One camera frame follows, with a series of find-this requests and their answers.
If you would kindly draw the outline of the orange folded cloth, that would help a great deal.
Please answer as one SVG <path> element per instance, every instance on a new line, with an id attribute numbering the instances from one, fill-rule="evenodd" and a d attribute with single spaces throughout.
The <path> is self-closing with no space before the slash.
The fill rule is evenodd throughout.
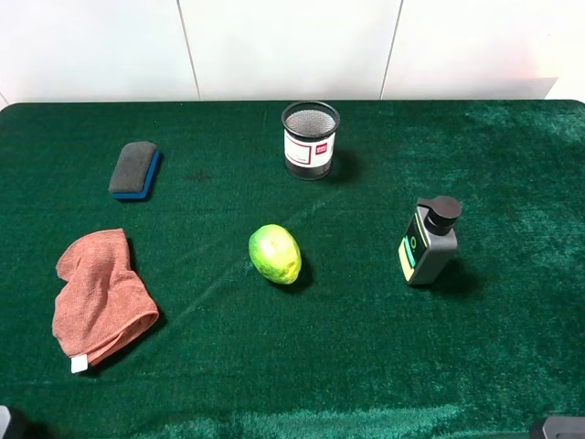
<path id="1" fill-rule="evenodd" d="M 157 305 L 132 269 L 122 229 L 77 239 L 58 259 L 56 272 L 65 285 L 55 299 L 52 334 L 73 374 L 126 347 L 159 318 Z"/>

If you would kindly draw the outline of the green velvet table cloth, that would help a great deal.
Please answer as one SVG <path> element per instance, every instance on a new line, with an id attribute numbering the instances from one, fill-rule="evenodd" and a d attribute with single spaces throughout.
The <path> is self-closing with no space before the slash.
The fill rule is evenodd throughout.
<path id="1" fill-rule="evenodd" d="M 283 102 L 20 103 L 1 113 L 1 401 L 31 438 L 516 436 L 584 412 L 584 106 L 338 102 L 331 173 L 283 164 Z M 145 199 L 108 191 L 157 145 Z M 457 252 L 408 285 L 419 198 Z M 296 240 L 293 284 L 249 238 Z M 86 373 L 51 331 L 59 256 L 125 231 L 161 315 Z"/>

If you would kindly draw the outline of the blue grey whiteboard eraser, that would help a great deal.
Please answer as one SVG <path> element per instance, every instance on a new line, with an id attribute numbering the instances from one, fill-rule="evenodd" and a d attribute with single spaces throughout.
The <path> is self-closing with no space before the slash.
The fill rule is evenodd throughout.
<path id="1" fill-rule="evenodd" d="M 114 199 L 147 198 L 160 153 L 157 145 L 138 141 L 125 145 L 112 172 L 108 191 Z"/>

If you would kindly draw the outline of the green yellow mango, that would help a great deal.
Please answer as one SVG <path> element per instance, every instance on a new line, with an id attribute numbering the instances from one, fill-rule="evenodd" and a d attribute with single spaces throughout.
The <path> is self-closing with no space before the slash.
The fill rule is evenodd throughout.
<path id="1" fill-rule="evenodd" d="M 257 271 L 276 284 L 293 284 L 302 268 L 296 240 L 277 224 L 261 226 L 250 236 L 249 255 Z"/>

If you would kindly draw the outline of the black mesh pen cup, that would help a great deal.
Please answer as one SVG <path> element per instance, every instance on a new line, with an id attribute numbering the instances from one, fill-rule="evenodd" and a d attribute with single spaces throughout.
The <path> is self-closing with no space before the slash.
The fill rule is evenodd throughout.
<path id="1" fill-rule="evenodd" d="M 283 110 L 281 121 L 287 171 L 302 180 L 325 177 L 332 168 L 338 111 L 325 102 L 294 102 Z"/>

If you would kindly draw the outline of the grey pump bottle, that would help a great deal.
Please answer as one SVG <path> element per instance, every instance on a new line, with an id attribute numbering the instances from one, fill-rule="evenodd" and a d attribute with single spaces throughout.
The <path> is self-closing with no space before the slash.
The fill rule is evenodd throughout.
<path id="1" fill-rule="evenodd" d="M 452 197 L 418 199 L 398 250 L 408 285 L 432 284 L 457 252 L 454 225 L 461 213 Z"/>

